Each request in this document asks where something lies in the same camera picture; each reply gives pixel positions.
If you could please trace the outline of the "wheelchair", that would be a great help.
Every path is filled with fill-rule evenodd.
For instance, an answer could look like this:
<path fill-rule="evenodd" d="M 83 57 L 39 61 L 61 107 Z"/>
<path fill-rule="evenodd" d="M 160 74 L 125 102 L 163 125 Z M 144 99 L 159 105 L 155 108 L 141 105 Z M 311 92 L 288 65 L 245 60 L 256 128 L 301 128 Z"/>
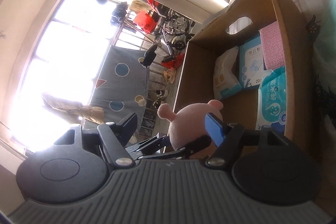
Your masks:
<path fill-rule="evenodd" d="M 156 13 L 159 20 L 153 32 L 155 39 L 167 47 L 170 57 L 175 57 L 175 53 L 183 51 L 195 35 L 190 32 L 195 21 L 166 6 L 157 9 Z"/>

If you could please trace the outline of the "grey dotted hanging sheet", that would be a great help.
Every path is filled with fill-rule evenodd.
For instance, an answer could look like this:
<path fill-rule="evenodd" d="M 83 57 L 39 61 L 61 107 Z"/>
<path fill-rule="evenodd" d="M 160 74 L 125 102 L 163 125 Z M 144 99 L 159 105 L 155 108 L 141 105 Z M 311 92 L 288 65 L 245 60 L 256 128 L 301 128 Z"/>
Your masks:
<path fill-rule="evenodd" d="M 129 143 L 138 141 L 145 114 L 149 69 L 142 65 L 145 52 L 111 46 L 96 81 L 90 106 L 104 112 L 103 122 L 117 123 L 130 113 L 137 114 L 137 128 Z"/>

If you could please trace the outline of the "pink scrubbing sponge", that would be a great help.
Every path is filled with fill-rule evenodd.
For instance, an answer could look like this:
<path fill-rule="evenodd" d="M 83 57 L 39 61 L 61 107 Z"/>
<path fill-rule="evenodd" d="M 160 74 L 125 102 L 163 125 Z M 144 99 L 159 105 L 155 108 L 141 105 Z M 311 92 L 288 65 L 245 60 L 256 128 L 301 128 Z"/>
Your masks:
<path fill-rule="evenodd" d="M 275 70 L 285 65 L 284 49 L 278 21 L 259 30 L 264 65 L 266 70 Z"/>

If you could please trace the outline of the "red bag on rack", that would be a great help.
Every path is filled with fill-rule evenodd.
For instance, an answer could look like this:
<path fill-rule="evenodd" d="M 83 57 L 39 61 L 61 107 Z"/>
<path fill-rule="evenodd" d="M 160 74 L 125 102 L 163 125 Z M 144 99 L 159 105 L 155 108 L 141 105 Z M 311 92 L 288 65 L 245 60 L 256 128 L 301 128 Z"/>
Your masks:
<path fill-rule="evenodd" d="M 146 34 L 151 34 L 157 25 L 156 21 L 145 11 L 139 12 L 133 19 L 133 23 Z"/>

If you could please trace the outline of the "pink plush pig toy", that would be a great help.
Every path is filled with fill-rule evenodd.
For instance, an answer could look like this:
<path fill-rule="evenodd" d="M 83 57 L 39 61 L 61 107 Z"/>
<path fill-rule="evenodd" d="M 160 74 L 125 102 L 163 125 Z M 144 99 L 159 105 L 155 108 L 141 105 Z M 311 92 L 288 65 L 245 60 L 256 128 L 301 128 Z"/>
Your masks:
<path fill-rule="evenodd" d="M 205 117 L 213 113 L 223 121 L 221 110 L 223 104 L 219 100 L 210 100 L 208 103 L 193 103 L 179 112 L 174 113 L 168 104 L 158 108 L 158 116 L 169 121 L 168 135 L 174 150 L 184 147 L 203 135 L 207 135 L 205 129 Z"/>

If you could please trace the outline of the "white cotton swab bag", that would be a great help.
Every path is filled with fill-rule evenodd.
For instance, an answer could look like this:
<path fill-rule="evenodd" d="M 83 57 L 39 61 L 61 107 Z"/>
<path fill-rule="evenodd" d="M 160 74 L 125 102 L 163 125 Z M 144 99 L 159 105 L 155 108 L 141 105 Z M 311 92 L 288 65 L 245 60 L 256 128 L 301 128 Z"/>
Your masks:
<path fill-rule="evenodd" d="M 242 86 L 233 74 L 236 57 L 239 53 L 238 47 L 225 51 L 215 61 L 213 75 L 213 90 L 216 100 L 224 100 L 242 90 Z"/>

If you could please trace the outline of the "white tied plastic bag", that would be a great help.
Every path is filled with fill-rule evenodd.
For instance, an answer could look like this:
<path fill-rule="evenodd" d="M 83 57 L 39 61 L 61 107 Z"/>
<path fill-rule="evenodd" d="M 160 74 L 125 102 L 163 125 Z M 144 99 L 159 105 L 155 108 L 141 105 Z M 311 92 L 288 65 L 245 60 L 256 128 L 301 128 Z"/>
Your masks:
<path fill-rule="evenodd" d="M 335 0 L 327 0 L 319 34 L 313 44 L 313 68 L 323 112 L 335 122 Z"/>

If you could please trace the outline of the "blue bandage box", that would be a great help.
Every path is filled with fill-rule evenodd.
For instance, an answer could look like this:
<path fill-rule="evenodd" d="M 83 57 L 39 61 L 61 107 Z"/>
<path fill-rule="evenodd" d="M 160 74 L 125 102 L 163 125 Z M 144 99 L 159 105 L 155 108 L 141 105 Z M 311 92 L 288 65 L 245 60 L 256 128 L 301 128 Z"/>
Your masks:
<path fill-rule="evenodd" d="M 243 89 L 255 89 L 265 73 L 260 35 L 239 47 L 239 82 Z"/>

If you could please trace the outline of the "brown cardboard box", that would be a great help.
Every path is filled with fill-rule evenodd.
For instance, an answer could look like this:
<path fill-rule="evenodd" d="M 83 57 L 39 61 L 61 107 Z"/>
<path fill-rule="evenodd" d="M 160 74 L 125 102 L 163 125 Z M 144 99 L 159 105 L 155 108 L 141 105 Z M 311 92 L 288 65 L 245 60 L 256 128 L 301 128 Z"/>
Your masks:
<path fill-rule="evenodd" d="M 285 57 L 285 136 L 308 152 L 313 131 L 312 49 L 305 18 L 292 0 L 235 0 L 203 27 L 187 45 L 173 110 L 213 99 L 215 60 L 273 22 L 280 27 Z"/>

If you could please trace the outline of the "blue wet wipes pack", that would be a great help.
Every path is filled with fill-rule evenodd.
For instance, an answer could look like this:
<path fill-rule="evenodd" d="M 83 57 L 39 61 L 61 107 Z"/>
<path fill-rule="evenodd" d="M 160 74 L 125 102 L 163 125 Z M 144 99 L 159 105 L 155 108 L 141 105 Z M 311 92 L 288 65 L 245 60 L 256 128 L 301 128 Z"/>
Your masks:
<path fill-rule="evenodd" d="M 285 67 L 265 71 L 258 89 L 256 130 L 272 127 L 284 135 L 286 125 L 286 72 Z"/>

